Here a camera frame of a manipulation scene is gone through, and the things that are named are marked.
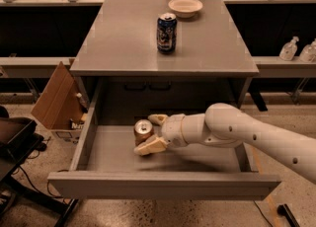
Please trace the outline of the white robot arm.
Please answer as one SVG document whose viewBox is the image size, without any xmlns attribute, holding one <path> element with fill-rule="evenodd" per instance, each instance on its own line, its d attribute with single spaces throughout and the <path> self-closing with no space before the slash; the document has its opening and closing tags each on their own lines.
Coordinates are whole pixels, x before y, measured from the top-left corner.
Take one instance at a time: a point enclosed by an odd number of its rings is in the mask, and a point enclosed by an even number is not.
<svg viewBox="0 0 316 227">
<path fill-rule="evenodd" d="M 230 148 L 245 142 L 316 183 L 316 139 L 261 122 L 227 104 L 213 104 L 199 114 L 152 114 L 146 128 L 135 129 L 146 135 L 134 148 L 140 156 L 190 144 Z"/>
</svg>

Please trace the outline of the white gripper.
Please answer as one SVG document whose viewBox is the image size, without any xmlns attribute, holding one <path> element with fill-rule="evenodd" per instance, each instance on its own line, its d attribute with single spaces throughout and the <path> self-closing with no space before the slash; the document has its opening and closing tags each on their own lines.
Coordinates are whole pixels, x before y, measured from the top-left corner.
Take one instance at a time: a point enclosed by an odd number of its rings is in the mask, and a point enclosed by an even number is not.
<svg viewBox="0 0 316 227">
<path fill-rule="evenodd" d="M 182 134 L 182 121 L 185 115 L 174 114 L 151 114 L 148 119 L 153 123 L 162 126 L 162 137 L 156 134 L 150 136 L 144 142 L 134 148 L 134 153 L 139 156 L 163 152 L 169 147 L 185 147 L 186 141 Z"/>
</svg>

